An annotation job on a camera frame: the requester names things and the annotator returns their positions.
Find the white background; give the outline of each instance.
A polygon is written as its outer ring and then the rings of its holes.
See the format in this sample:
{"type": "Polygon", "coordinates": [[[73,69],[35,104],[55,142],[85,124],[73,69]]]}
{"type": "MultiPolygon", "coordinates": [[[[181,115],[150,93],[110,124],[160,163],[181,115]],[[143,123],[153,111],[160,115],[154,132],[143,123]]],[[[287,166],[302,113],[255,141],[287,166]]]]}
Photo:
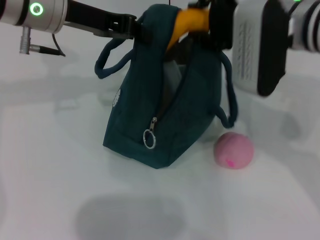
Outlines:
{"type": "MultiPolygon", "coordinates": [[[[86,0],[140,16],[166,0],[86,0]]],[[[172,0],[186,7],[187,0],[172,0]]],[[[235,131],[255,144],[252,165],[214,164],[214,125],[168,169],[102,146],[128,70],[104,80],[108,39],[64,27],[67,57],[19,55],[22,29],[0,24],[0,240],[319,240],[320,56],[289,52],[267,99],[237,91],[235,131]]],[[[53,47],[50,34],[32,43],[53,47]]],[[[132,48],[115,50],[108,66],[132,48]]],[[[223,106],[227,109],[225,95],[223,106]]]]}

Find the dark teal bag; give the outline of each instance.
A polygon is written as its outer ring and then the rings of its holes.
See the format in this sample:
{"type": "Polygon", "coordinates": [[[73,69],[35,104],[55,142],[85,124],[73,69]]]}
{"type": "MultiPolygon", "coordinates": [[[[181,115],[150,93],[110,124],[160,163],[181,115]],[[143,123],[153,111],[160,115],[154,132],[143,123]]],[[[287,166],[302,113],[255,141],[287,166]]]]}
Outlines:
{"type": "Polygon", "coordinates": [[[225,128],[232,128],[238,116],[232,67],[222,52],[193,41],[187,64],[179,65],[174,59],[165,62],[179,10],[166,4],[151,6],[138,21],[151,31],[152,42],[146,44],[136,39],[133,49],[117,65],[103,69],[111,50],[124,42],[113,39],[95,66],[95,73],[102,79],[131,60],[113,101],[103,145],[155,169],[168,167],[178,159],[215,116],[225,128]],[[229,117],[220,107],[222,63],[226,70],[229,117]]]}

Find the pink mark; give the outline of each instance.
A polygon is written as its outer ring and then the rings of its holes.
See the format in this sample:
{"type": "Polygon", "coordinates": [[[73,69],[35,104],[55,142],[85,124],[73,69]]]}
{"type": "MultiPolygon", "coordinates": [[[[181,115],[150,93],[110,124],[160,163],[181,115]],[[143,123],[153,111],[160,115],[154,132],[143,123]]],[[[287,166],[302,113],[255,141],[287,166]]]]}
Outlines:
{"type": "Polygon", "coordinates": [[[226,160],[226,163],[228,164],[228,166],[230,168],[234,168],[235,167],[235,163],[233,161],[229,160],[229,159],[226,160]]]}

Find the zipper pull ring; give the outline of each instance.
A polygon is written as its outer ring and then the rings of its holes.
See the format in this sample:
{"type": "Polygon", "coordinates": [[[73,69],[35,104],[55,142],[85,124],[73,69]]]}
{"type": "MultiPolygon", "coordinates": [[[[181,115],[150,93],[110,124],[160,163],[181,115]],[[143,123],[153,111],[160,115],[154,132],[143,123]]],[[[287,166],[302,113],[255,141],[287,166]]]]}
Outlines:
{"type": "Polygon", "coordinates": [[[154,149],[156,147],[156,136],[154,135],[154,129],[155,129],[155,124],[158,121],[158,119],[156,117],[152,118],[152,121],[150,123],[150,128],[145,130],[143,133],[143,143],[146,146],[147,149],[154,149]],[[153,140],[153,144],[152,146],[148,146],[147,144],[147,140],[146,140],[146,135],[151,135],[152,136],[152,140],[153,140]]]}

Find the yellow object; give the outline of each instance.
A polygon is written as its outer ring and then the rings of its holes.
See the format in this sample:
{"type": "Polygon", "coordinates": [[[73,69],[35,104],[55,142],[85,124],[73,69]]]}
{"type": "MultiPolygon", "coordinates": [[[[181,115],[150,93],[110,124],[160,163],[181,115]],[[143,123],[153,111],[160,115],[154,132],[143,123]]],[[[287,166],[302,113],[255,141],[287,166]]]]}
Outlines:
{"type": "Polygon", "coordinates": [[[189,32],[209,32],[209,10],[190,8],[181,10],[175,20],[173,34],[167,50],[169,50],[181,36],[189,32]]]}

